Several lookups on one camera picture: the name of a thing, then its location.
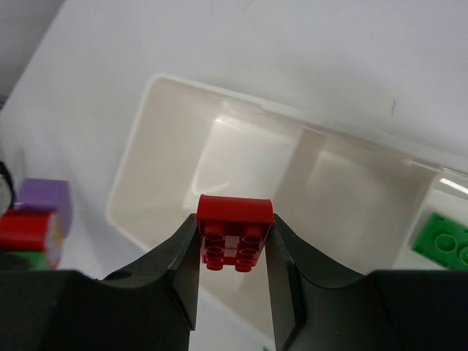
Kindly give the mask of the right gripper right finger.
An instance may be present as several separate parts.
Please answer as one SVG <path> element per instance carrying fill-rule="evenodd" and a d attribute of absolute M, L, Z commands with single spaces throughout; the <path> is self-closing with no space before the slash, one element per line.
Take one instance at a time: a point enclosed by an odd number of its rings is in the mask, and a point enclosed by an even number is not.
<path fill-rule="evenodd" d="M 265 247 L 278 350 L 465 350 L 467 273 L 358 273 L 279 216 Z"/>

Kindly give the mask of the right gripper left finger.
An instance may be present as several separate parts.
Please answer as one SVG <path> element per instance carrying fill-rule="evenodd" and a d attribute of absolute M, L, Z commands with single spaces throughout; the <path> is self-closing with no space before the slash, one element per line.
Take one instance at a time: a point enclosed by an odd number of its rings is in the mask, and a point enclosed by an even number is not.
<path fill-rule="evenodd" d="M 79 271 L 3 271 L 3 350 L 187 350 L 200 277 L 197 220 L 92 279 Z"/>

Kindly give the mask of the red lego brick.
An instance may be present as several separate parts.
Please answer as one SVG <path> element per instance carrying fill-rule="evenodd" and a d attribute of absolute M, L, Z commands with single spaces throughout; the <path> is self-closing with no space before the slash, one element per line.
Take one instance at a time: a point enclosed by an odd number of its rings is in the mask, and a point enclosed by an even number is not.
<path fill-rule="evenodd" d="M 201 195 L 196 217 L 201 261 L 210 271 L 250 272 L 274 224 L 269 199 Z"/>
<path fill-rule="evenodd" d="M 61 261 L 64 235 L 55 211 L 8 210 L 1 217 L 1 250 L 20 253 L 55 269 Z"/>

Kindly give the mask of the small green connector lego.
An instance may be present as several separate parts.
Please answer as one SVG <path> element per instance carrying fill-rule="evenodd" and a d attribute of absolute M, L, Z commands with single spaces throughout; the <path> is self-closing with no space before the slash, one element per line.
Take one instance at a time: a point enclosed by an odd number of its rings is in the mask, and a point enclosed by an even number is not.
<path fill-rule="evenodd" d="M 47 270 L 48 262 L 43 252 L 9 252 L 15 257 L 26 259 L 32 270 Z"/>

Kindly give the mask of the green lego end brick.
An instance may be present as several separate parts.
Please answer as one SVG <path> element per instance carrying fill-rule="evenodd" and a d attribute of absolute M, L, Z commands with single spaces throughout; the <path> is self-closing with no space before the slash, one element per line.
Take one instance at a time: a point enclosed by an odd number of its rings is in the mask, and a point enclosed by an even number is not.
<path fill-rule="evenodd" d="M 412 251 L 451 270 L 467 270 L 467 226 L 434 212 L 418 233 Z"/>

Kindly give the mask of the purple lego top brick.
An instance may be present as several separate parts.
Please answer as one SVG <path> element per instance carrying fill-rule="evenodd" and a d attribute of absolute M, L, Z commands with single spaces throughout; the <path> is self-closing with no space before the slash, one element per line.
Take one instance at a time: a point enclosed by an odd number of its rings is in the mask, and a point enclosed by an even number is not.
<path fill-rule="evenodd" d="M 24 211 L 55 211 L 64 237 L 72 226 L 72 197 L 69 182 L 44 178 L 25 178 L 16 195 L 14 208 Z"/>

